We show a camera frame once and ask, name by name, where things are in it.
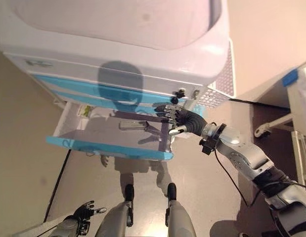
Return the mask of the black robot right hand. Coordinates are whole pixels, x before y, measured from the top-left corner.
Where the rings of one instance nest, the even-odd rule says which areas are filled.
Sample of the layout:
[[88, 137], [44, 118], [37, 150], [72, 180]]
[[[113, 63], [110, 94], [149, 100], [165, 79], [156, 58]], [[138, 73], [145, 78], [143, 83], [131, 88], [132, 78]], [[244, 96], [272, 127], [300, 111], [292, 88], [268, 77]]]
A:
[[158, 117], [163, 118], [164, 121], [172, 124], [172, 128], [169, 130], [170, 136], [175, 136], [181, 133], [193, 133], [197, 136], [201, 136], [205, 126], [207, 125], [207, 122], [202, 116], [178, 105], [159, 105], [154, 109], [154, 111]]

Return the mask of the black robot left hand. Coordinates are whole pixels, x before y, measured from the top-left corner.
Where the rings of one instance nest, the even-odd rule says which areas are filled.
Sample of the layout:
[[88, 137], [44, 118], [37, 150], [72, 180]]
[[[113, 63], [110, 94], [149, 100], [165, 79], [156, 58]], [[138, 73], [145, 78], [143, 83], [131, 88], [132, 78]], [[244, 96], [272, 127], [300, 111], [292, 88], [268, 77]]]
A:
[[82, 204], [79, 208], [77, 208], [73, 216], [78, 221], [85, 221], [85, 220], [89, 220], [90, 217], [94, 215], [103, 214], [106, 211], [107, 211], [106, 207], [94, 208], [94, 200], [90, 200]]

